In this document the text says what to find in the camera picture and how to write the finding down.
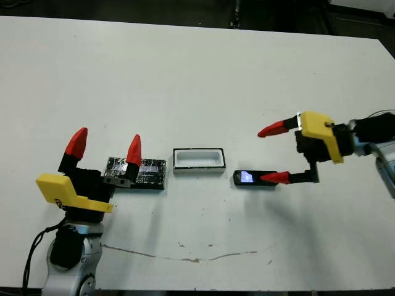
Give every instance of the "scuff mark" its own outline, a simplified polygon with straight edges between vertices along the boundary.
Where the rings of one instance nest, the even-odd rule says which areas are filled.
[[[202,261],[215,261],[215,260],[218,260],[218,259],[221,259],[221,258],[225,258],[225,257],[230,257],[230,256],[262,253],[262,252],[265,252],[268,249],[270,249],[275,244],[276,243],[270,245],[269,247],[267,247],[266,249],[261,250],[261,251],[245,251],[245,252],[237,252],[237,253],[228,253],[228,254],[224,254],[224,255],[221,255],[221,256],[213,257],[213,258],[171,258],[171,257],[160,257],[160,256],[156,256],[156,255],[143,253],[143,252],[137,252],[137,251],[127,250],[127,249],[123,249],[123,248],[111,247],[111,246],[106,245],[106,244],[103,244],[102,246],[104,248],[106,248],[106,249],[132,253],[132,254],[135,254],[135,255],[141,255],[141,256],[150,257],[150,258],[158,258],[158,259],[163,259],[163,260],[187,261],[187,262],[192,262],[192,263],[200,263]]]
[[[195,259],[189,259],[189,258],[182,258],[181,261],[189,261],[189,262],[193,262],[193,263],[200,263],[201,259],[195,258]]]

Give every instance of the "dark floor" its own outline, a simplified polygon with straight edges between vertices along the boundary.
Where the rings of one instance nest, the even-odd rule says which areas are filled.
[[[0,4],[7,2],[9,4],[11,1],[15,0],[0,0]],[[379,13],[331,6],[325,0],[32,0],[14,8],[0,7],[0,15],[377,38],[395,57],[394,20],[388,20]],[[33,290],[31,293],[39,294],[40,291]],[[168,293],[168,295],[175,294],[185,295],[184,292]],[[215,294],[228,295],[229,293],[218,292]],[[19,295],[19,290],[0,288],[0,295]],[[126,294],[102,291],[100,295]],[[312,295],[312,293],[289,293],[289,296],[307,295]],[[395,289],[319,292],[316,295],[387,296],[395,295]]]

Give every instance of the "black wire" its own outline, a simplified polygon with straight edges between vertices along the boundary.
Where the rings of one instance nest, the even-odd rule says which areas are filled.
[[[58,224],[47,227],[43,231],[41,231],[39,234],[37,234],[36,238],[34,239],[33,243],[31,244],[30,251],[29,251],[29,256],[27,257],[26,265],[25,265],[25,270],[23,271],[23,280],[22,280],[22,295],[27,296],[27,285],[29,283],[29,276],[30,276],[30,263],[31,263],[31,257],[33,256],[33,252],[37,248],[38,244],[43,240],[44,234],[47,232],[51,232],[53,230],[59,229],[64,221],[66,220],[66,217],[62,219]]]
[[[368,117],[377,116],[379,113],[385,113],[385,112],[389,112],[389,113],[394,113],[395,114],[395,110],[394,109],[384,109],[384,110],[376,111],[375,113],[370,114]]]

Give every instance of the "black cable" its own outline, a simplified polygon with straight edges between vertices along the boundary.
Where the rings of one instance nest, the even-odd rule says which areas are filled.
[[[66,220],[66,217],[63,218],[62,221],[60,221],[58,224],[51,226],[51,227],[47,227],[46,229],[41,231],[34,239],[32,245],[30,247],[29,256],[27,257],[25,270],[23,271],[23,280],[22,280],[22,295],[23,296],[28,295],[27,294],[27,285],[29,283],[30,263],[31,263],[31,257],[33,256],[33,252],[37,248],[38,244],[43,240],[44,234],[46,234],[47,232],[51,232],[53,230],[59,229],[63,225],[65,220]]]

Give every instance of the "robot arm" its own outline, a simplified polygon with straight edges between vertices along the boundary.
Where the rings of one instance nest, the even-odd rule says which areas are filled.
[[[348,125],[336,125],[327,115],[307,111],[267,126],[258,133],[258,137],[265,138],[298,128],[295,131],[296,149],[304,154],[310,169],[297,174],[288,171],[272,173],[260,178],[284,184],[317,183],[317,162],[332,160],[337,164],[344,162],[344,156],[353,153],[358,156],[373,154],[376,167],[395,199],[395,113],[372,115],[376,116],[351,120]]]

